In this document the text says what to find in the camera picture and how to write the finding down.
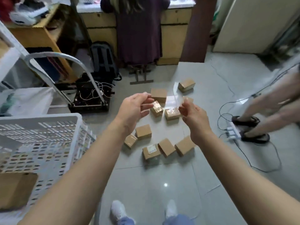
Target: hand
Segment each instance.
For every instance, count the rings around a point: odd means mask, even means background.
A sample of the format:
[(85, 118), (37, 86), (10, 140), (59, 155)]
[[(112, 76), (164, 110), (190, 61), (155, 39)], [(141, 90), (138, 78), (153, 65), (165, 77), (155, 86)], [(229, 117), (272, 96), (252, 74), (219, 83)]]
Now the hand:
[(183, 115), (182, 120), (190, 128), (190, 138), (195, 144), (201, 137), (212, 133), (205, 110), (185, 99), (179, 111)]
[(123, 100), (115, 121), (125, 128), (126, 136), (133, 132), (137, 121), (150, 113), (148, 109), (153, 107), (153, 102), (154, 99), (147, 92), (137, 93)]

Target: woman in purple dress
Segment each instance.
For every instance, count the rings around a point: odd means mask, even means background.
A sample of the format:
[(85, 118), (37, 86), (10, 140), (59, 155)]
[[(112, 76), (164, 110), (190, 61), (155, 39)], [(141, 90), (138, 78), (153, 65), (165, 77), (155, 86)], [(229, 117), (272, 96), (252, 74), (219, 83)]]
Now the woman in purple dress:
[(160, 17), (170, 0), (101, 0), (105, 13), (117, 21), (118, 58), (130, 65), (146, 65), (162, 56)]

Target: small brown box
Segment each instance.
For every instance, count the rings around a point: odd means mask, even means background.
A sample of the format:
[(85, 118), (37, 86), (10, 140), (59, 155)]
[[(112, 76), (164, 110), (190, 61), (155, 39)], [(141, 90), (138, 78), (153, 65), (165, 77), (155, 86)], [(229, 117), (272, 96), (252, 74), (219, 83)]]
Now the small brown box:
[(184, 97), (183, 97), (183, 102), (185, 101), (185, 99), (188, 99), (191, 103), (194, 102), (194, 99), (192, 99), (192, 98), (190, 98), (190, 97), (187, 97), (187, 96), (184, 96)]
[(167, 90), (162, 88), (152, 88), (151, 96), (155, 101), (159, 102), (160, 104), (165, 104), (167, 100)]
[(136, 136), (134, 136), (133, 134), (130, 134), (128, 137), (126, 137), (124, 144), (131, 149), (134, 145), (134, 143), (137, 141)]
[(138, 139), (151, 138), (152, 132), (150, 125), (143, 125), (135, 129), (135, 135)]
[(0, 209), (25, 206), (37, 179), (35, 173), (0, 174)]
[(161, 155), (161, 153), (157, 145), (150, 145), (148, 147), (143, 148), (143, 155), (145, 160), (148, 160), (150, 158), (154, 158)]
[(151, 108), (151, 111), (155, 117), (163, 115), (163, 108), (157, 101), (153, 102), (153, 108)]
[(190, 136), (183, 138), (183, 140), (181, 140), (179, 143), (175, 144), (176, 151), (180, 156), (185, 155), (188, 151), (190, 151), (195, 146), (196, 145), (190, 139)]
[(186, 91), (192, 89), (195, 86), (195, 84), (196, 83), (193, 81), (193, 79), (188, 78), (178, 84), (178, 89), (181, 92), (186, 92)]
[(177, 107), (165, 109), (165, 117), (168, 121), (180, 118), (181, 114)]
[(171, 155), (174, 151), (176, 151), (175, 147), (172, 145), (172, 143), (169, 141), (168, 138), (162, 140), (158, 143), (158, 148), (161, 150), (162, 154), (165, 157), (168, 157)]

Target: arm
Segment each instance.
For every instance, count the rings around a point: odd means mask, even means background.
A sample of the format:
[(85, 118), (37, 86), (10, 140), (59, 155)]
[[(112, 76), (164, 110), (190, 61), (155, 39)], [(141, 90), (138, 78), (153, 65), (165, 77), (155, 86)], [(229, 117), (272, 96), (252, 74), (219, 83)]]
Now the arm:
[(114, 8), (110, 3), (110, 0), (101, 0), (100, 7), (105, 13), (112, 13), (114, 11)]
[(167, 10), (170, 5), (170, 0), (161, 0), (161, 6), (163, 10)]
[(62, 176), (20, 221), (19, 225), (88, 224), (96, 210), (125, 138), (149, 114), (148, 93), (126, 98), (114, 121), (85, 155)]
[(185, 100), (179, 108), (197, 144), (248, 224), (299, 224), (300, 203), (252, 170), (209, 126), (206, 112)]

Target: blue jeans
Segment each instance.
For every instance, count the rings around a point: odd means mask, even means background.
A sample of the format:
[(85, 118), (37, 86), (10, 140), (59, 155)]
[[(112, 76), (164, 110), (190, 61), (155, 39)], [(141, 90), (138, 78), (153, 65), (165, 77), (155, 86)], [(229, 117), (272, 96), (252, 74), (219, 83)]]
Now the blue jeans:
[[(124, 217), (118, 220), (117, 225), (134, 225), (132, 219)], [(194, 225), (194, 222), (186, 215), (179, 214), (178, 216), (172, 216), (163, 222), (163, 225)]]

